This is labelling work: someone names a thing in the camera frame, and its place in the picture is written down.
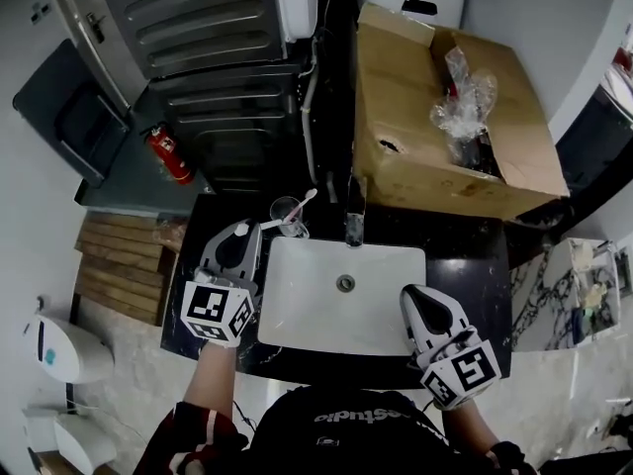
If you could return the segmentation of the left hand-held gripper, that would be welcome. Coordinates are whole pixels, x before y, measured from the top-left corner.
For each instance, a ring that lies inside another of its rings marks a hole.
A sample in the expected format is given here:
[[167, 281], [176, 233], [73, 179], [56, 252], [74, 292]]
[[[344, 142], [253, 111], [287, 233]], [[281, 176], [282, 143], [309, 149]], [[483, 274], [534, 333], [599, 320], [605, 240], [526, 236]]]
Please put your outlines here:
[[261, 241], [261, 224], [252, 219], [209, 240], [181, 307], [180, 320], [193, 336], [222, 347], [240, 345], [254, 314]]

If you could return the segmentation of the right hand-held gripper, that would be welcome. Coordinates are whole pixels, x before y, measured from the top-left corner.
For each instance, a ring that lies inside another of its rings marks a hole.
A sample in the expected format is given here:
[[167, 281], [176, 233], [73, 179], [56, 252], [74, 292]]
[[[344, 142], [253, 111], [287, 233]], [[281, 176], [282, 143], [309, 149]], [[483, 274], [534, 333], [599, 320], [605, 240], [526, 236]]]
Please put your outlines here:
[[413, 346], [412, 362], [438, 409], [456, 409], [500, 378], [491, 343], [480, 337], [456, 299], [408, 285], [400, 304]]

